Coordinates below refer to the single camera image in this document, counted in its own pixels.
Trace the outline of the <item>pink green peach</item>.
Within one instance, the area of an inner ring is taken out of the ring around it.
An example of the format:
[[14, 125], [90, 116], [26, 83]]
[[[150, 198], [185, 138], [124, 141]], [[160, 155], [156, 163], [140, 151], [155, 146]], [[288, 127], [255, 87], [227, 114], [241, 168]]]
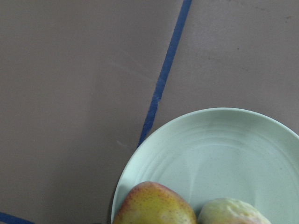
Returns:
[[204, 204], [199, 224], [269, 224], [252, 205], [233, 198], [217, 198]]

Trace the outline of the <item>green plate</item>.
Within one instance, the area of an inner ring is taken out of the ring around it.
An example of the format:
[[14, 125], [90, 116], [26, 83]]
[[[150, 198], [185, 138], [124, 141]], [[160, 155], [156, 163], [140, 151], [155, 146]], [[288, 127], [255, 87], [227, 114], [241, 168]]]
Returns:
[[265, 115], [212, 108], [178, 117], [134, 152], [118, 181], [111, 215], [144, 181], [180, 194], [199, 213], [230, 197], [257, 208], [273, 224], [299, 221], [299, 137]]

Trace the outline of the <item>blue tape strip near plate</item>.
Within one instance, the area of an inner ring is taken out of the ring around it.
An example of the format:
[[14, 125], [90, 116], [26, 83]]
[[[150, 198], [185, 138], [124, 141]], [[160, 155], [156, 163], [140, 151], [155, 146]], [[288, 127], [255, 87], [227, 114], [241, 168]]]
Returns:
[[184, 0], [182, 2], [178, 18], [171, 36], [171, 41], [169, 43], [164, 62], [157, 79], [154, 93], [151, 98], [151, 103], [149, 105], [149, 110], [147, 112], [144, 124], [142, 126], [142, 131], [138, 141], [138, 146], [140, 146], [147, 138], [150, 130], [152, 129], [155, 121], [155, 117], [158, 111], [159, 103], [162, 99], [163, 92], [168, 80], [168, 76], [178, 49], [178, 45], [183, 33], [185, 22], [189, 14], [189, 10], [192, 4], [192, 0]]

